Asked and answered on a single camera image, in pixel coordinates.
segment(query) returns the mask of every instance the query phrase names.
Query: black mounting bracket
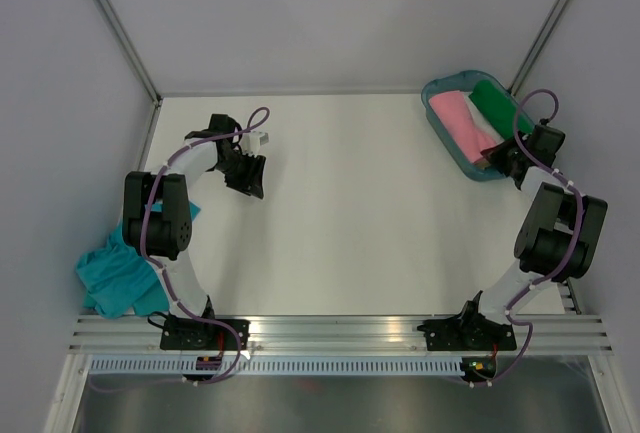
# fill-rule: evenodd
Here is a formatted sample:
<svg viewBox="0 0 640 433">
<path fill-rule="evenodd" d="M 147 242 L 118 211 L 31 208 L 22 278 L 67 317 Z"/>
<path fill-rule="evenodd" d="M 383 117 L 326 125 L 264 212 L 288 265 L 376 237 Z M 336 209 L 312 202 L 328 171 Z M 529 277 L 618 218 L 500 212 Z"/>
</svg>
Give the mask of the black mounting bracket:
<svg viewBox="0 0 640 433">
<path fill-rule="evenodd" d="M 556 153 L 564 143 L 565 134 L 546 126 L 535 125 L 530 135 L 518 133 L 527 150 L 543 165 L 551 166 L 556 159 Z M 531 161 L 518 147 L 515 138 L 505 140 L 493 148 L 482 151 L 482 156 L 496 170 L 505 176 L 510 176 L 520 189 L 527 170 L 533 166 Z"/>
<path fill-rule="evenodd" d="M 235 329 L 240 335 L 240 349 L 247 349 L 250 324 L 248 320 L 221 320 L 218 318 L 216 320 Z M 226 328 L 190 318 L 165 316 L 164 325 L 162 325 L 162 339 L 160 340 L 161 350 L 213 351 L 219 350 L 220 346 L 224 351 L 238 351 L 234 336 Z"/>
<path fill-rule="evenodd" d="M 418 326 L 424 333 L 429 351 L 514 351 L 516 340 L 511 325 L 487 320 L 478 312 L 479 292 L 452 317 L 425 320 Z"/>
<path fill-rule="evenodd" d="M 211 138 L 218 135 L 228 135 L 242 130 L 240 124 L 228 115 L 213 114 L 209 119 L 206 130 L 192 131 L 185 139 Z M 249 156 L 239 150 L 238 143 L 232 143 L 232 138 L 216 142 L 218 150 L 218 163 L 215 168 L 224 174 L 227 187 L 239 191 L 248 196 L 264 198 L 262 187 L 262 175 L 267 159 L 262 156 Z"/>
</svg>

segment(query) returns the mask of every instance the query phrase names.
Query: teal cloth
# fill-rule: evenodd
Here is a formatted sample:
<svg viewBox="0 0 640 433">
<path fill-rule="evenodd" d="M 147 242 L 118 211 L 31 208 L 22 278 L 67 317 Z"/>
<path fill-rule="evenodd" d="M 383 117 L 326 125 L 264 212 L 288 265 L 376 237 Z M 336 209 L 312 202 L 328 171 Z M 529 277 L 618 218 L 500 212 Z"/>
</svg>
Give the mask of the teal cloth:
<svg viewBox="0 0 640 433">
<path fill-rule="evenodd" d="M 190 203 L 191 219 L 200 213 Z M 161 211 L 156 204 L 153 211 Z M 138 316 L 167 311 L 169 302 L 158 277 L 135 248 L 122 239 L 122 222 L 107 238 L 107 244 L 80 257 L 76 273 L 87 288 L 83 306 L 94 308 L 105 318 L 118 318 L 133 307 Z"/>
</svg>

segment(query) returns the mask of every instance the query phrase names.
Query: white wall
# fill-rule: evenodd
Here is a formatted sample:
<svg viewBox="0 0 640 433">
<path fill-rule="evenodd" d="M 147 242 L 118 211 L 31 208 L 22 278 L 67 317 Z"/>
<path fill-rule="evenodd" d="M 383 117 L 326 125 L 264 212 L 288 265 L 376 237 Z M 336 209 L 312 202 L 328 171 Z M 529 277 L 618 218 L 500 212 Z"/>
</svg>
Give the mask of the white wall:
<svg viewBox="0 0 640 433">
<path fill-rule="evenodd" d="M 0 0 L 0 424 L 40 431 L 150 102 L 91 0 Z"/>
<path fill-rule="evenodd" d="M 411 90 L 462 69 L 509 83 L 554 0 L 112 0 L 160 91 Z"/>
<path fill-rule="evenodd" d="M 568 139 L 559 165 L 609 202 L 593 266 L 576 282 L 603 315 L 636 407 L 640 406 L 640 1 L 574 0 L 523 92 L 554 89 Z"/>
</svg>

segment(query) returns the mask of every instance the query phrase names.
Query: blue plastic tray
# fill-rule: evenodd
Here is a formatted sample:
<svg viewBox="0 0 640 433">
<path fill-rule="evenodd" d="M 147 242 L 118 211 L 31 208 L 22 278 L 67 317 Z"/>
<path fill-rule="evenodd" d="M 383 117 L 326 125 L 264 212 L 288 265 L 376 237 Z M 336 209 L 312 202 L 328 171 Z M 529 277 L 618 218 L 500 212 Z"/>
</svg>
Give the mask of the blue plastic tray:
<svg viewBox="0 0 640 433">
<path fill-rule="evenodd" d="M 507 92 L 507 90 L 500 84 L 498 80 L 496 80 L 493 76 L 483 73 L 482 71 L 477 70 L 465 70 L 461 71 L 456 75 L 447 76 L 445 78 L 439 78 L 437 80 L 433 80 L 422 90 L 422 104 L 427 109 L 427 120 L 435 130 L 438 137 L 444 144 L 444 146 L 449 151 L 449 154 L 456 161 L 462 172 L 467 175 L 470 179 L 474 181 L 491 181 L 491 180 L 500 180 L 504 178 L 502 173 L 499 173 L 495 168 L 487 168 L 482 170 L 477 168 L 467 160 L 467 157 L 464 156 L 462 150 L 458 147 L 456 142 L 453 140 L 445 126 L 436 115 L 435 111 L 431 108 L 429 104 L 429 99 L 432 96 L 437 95 L 438 93 L 443 93 L 445 91 L 452 90 L 460 90 L 460 91 L 473 91 L 473 88 L 476 86 L 480 80 L 489 80 L 491 83 L 495 85 L 496 88 L 503 91 L 512 101 L 515 106 L 518 106 L 516 100 Z M 533 126 L 533 121 L 531 118 L 523 112 L 522 115 L 527 122 Z"/>
</svg>

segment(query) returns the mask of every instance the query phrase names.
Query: green cloth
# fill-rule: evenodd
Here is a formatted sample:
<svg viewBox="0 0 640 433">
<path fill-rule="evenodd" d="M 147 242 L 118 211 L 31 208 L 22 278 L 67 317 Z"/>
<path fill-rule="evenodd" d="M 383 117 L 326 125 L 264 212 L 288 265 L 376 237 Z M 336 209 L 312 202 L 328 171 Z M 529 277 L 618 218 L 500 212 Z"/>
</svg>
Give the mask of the green cloth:
<svg viewBox="0 0 640 433">
<path fill-rule="evenodd" d="M 513 117 L 516 115 L 516 106 L 508 93 L 496 88 L 489 80 L 481 80 L 476 83 L 469 99 L 500 136 L 505 140 L 513 138 Z M 518 129 L 527 134 L 533 131 L 533 127 L 523 116 L 518 118 Z"/>
</svg>

